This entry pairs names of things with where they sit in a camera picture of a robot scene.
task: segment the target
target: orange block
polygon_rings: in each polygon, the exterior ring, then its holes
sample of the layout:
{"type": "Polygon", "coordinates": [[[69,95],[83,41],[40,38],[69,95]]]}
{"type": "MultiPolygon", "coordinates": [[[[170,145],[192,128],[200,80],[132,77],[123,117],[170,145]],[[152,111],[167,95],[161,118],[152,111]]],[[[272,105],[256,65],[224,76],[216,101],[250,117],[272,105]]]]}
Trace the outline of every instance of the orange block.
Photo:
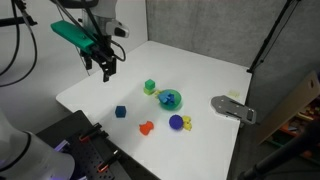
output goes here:
{"type": "Polygon", "coordinates": [[[154,128],[153,123],[151,121],[147,121],[145,124],[140,124],[140,132],[147,136],[151,129],[154,128]]]}

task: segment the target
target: dark floor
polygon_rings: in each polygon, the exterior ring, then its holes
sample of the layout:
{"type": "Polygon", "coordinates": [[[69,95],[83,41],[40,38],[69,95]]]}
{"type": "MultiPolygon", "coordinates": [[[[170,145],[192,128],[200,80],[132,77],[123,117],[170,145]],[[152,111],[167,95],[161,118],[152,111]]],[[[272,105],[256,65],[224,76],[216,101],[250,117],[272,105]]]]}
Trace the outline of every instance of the dark floor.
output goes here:
{"type": "MultiPolygon", "coordinates": [[[[242,172],[252,167],[264,157],[274,152],[277,147],[265,142],[259,146],[255,144],[255,130],[257,125],[244,126],[239,130],[238,139],[229,169],[228,180],[235,180],[242,172]]],[[[318,172],[283,173],[270,175],[265,180],[319,180],[320,166],[301,157],[296,157],[289,162],[279,166],[272,172],[280,171],[318,170],[318,172]]]]}

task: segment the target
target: green ring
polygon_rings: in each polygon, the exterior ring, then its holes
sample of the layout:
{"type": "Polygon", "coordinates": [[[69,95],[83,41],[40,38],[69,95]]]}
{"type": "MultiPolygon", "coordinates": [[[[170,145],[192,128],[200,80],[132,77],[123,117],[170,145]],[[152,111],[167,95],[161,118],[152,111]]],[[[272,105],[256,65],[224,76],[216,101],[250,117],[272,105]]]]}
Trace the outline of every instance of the green ring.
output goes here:
{"type": "Polygon", "coordinates": [[[164,91],[169,91],[171,94],[174,95],[174,103],[173,104],[164,104],[160,101],[161,107],[166,110],[176,109],[181,103],[181,100],[182,100],[181,94],[178,91],[173,90],[173,89],[166,89],[164,91]]]}

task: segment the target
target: white table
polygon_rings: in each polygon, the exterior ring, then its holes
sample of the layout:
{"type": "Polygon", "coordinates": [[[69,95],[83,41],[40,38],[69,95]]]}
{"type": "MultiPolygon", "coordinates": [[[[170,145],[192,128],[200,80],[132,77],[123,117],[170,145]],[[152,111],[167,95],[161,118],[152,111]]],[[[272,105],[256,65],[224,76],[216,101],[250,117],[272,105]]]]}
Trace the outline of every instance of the white table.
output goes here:
{"type": "Polygon", "coordinates": [[[84,79],[57,96],[70,111],[82,110],[92,123],[99,122],[110,140],[164,180],[226,179],[239,122],[215,114],[210,99],[239,92],[245,102],[251,74],[245,67],[148,41],[128,53],[117,74],[102,82],[102,72],[84,79]],[[159,89],[178,90],[183,106],[163,110],[154,96],[143,93],[153,79],[159,89]],[[125,105],[127,116],[115,117],[115,107],[125,105]],[[173,114],[189,115],[192,130],[174,131],[173,114]],[[154,123],[148,136],[139,124],[154,123]]]}

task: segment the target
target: white wall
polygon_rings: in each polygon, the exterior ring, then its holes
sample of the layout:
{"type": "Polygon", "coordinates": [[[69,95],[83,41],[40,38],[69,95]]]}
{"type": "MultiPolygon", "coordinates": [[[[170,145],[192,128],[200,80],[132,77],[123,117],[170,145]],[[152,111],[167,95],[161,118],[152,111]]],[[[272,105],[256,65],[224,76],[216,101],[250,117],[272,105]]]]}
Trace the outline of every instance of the white wall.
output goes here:
{"type": "MultiPolygon", "coordinates": [[[[33,27],[38,43],[38,64],[24,81],[0,88],[0,108],[9,121],[21,130],[38,132],[69,114],[55,100],[58,93],[87,76],[82,62],[67,41],[50,29],[61,20],[57,8],[49,0],[27,0],[29,14],[39,24],[33,27]]],[[[75,18],[80,10],[70,10],[75,18]]],[[[0,2],[0,18],[12,17],[10,0],[0,2]]],[[[129,39],[115,38],[127,52],[147,41],[144,0],[118,0],[117,19],[130,29],[129,39]]],[[[14,67],[0,77],[0,84],[11,82],[28,71],[33,61],[33,45],[24,25],[21,25],[21,45],[14,67]]],[[[0,70],[11,60],[15,46],[15,27],[0,28],[0,70]]]]}

